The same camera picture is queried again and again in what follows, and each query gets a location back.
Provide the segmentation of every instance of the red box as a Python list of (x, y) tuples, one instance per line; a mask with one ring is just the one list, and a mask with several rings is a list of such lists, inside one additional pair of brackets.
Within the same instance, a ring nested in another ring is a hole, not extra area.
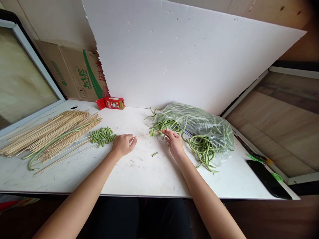
[(99, 110), (104, 108), (123, 110), (125, 108), (124, 99), (116, 97), (105, 97), (95, 101)]

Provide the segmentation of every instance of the white table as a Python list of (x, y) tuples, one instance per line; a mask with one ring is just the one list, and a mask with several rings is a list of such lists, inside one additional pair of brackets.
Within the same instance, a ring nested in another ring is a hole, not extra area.
[[(99, 111), (95, 103), (75, 100), (67, 100), (46, 112), (43, 116), (54, 113), (39, 120), (36, 124), (69, 110), (73, 106), (77, 106), (77, 109), (80, 110), (89, 110), (90, 113), (98, 112), (103, 117), (102, 122), (95, 129), (109, 125), (117, 135), (131, 133), (134, 136), (143, 135), (149, 131), (150, 119), (144, 120), (151, 114), (149, 109), (126, 107), (124, 110), (103, 109)], [(5, 140), (6, 138), (1, 140), (0, 147), (8, 143)], [(219, 173), (213, 174), (204, 167), (198, 169), (204, 180), (221, 199), (278, 199), (267, 191), (245, 162), (249, 159), (246, 156), (247, 152), (236, 138), (234, 143), (235, 150), (230, 153), (229, 159), (222, 162), (218, 168)], [(36, 176), (34, 176), (35, 172), (27, 170), (28, 160), (21, 160), (26, 154), (11, 158), (1, 156), (0, 192), (68, 194), (101, 162), (110, 151), (111, 145), (89, 149), (53, 165)], [(88, 143), (78, 151), (81, 152), (90, 147), (92, 144)], [(197, 166), (198, 162), (189, 146), (184, 147), (191, 161)], [(44, 168), (67, 153), (43, 165), (40, 164), (40, 168)], [(299, 199), (285, 183), (281, 182), (281, 184), (293, 199)], [(134, 151), (124, 156), (116, 164), (101, 195), (191, 197), (186, 182), (169, 152), (168, 144), (162, 140), (161, 136), (157, 138), (140, 137)]]

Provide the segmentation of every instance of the black phone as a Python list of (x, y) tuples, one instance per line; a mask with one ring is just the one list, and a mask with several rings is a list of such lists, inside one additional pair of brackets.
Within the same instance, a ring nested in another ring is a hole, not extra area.
[(267, 188), (267, 190), (277, 198), (291, 200), (291, 196), (287, 191), (280, 185), (280, 183), (274, 178), (274, 176), (265, 168), (265, 166), (254, 160), (247, 160), (248, 165), (257, 175), (259, 180)]

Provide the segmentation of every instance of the clear plastic bag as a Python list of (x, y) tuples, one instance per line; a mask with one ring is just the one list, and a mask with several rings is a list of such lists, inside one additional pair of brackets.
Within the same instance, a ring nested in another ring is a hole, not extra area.
[(200, 108), (173, 102), (163, 110), (156, 111), (151, 123), (175, 120), (192, 134), (210, 137), (215, 155), (219, 160), (229, 158), (229, 151), (234, 150), (234, 134), (230, 124), (223, 118)]

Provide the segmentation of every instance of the hand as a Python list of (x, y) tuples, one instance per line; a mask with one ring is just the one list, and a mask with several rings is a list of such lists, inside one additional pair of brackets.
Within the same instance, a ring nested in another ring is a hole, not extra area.
[(162, 133), (165, 134), (166, 141), (169, 143), (169, 150), (173, 157), (180, 156), (185, 154), (183, 147), (183, 139), (176, 132), (170, 129), (162, 130)]
[(111, 151), (123, 157), (133, 151), (136, 143), (137, 136), (133, 138), (132, 134), (122, 134), (114, 139)]

